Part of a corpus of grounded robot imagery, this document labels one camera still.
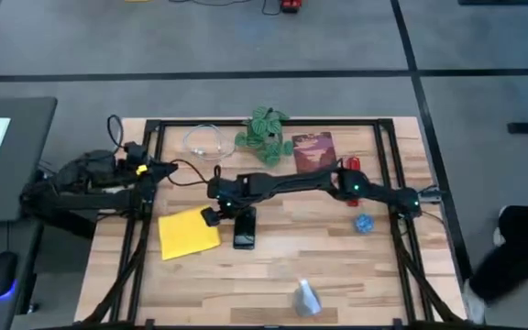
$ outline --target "yellow object on floor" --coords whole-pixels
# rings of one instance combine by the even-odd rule
[[[201,216],[201,211],[207,207],[209,205],[159,217],[162,260],[215,248],[221,244],[217,227],[207,226]]]

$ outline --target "black pants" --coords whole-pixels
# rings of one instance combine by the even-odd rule
[[[509,206],[499,228],[506,242],[484,258],[469,281],[486,303],[494,303],[528,278],[528,206]]]

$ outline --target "computer mouse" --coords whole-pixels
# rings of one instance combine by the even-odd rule
[[[17,255],[6,251],[0,253],[0,296],[8,293],[16,280]]]

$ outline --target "gray floor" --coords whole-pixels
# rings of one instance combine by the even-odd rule
[[[389,1],[310,0],[298,16],[262,16],[260,6],[4,0],[0,74],[406,68]],[[401,0],[401,7],[421,69],[528,67],[528,7],[460,7],[455,0]],[[510,136],[505,126],[528,121],[528,77],[423,83],[477,265],[492,248],[499,208],[528,204],[528,137]],[[104,120],[113,113],[245,116],[270,105],[294,116],[419,115],[408,78],[0,82],[0,97],[36,95],[59,99],[44,155],[57,165],[109,147]],[[86,253],[82,242],[72,244]],[[42,267],[70,282],[66,288],[78,286],[78,269],[53,260]],[[57,305],[55,297],[51,305],[64,320],[74,305]],[[528,283],[490,308],[487,320],[528,326]]]

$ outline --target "person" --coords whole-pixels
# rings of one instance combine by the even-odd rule
[[[493,241],[494,250],[464,283],[468,318],[478,324],[484,322],[487,306],[528,279],[528,206],[502,208]]]

